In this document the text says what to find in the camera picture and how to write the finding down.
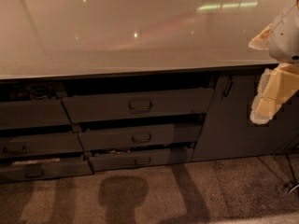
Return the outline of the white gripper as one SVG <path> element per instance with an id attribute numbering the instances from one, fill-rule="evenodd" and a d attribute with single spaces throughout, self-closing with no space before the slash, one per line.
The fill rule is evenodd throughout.
<path id="1" fill-rule="evenodd" d="M 291 0 L 280 14 L 249 42 L 251 49 L 268 50 L 280 63 L 266 68 L 251 105 L 250 120 L 264 125 L 299 91 L 299 0 Z"/>

